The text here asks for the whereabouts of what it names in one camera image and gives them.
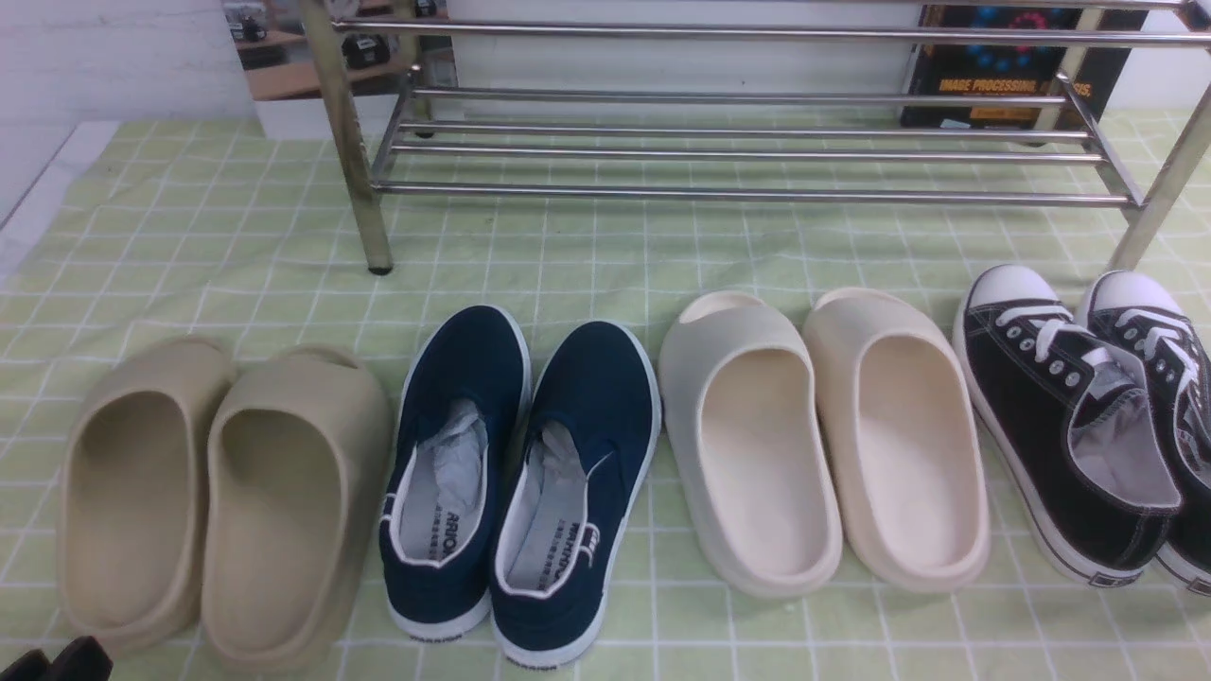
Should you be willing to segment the black grey robot left arm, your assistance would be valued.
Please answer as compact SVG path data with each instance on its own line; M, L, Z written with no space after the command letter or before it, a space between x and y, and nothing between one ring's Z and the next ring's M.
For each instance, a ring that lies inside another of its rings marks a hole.
M114 663L98 639L78 637L54 659L44 649L29 649L2 669L1 680L99 680L110 679Z

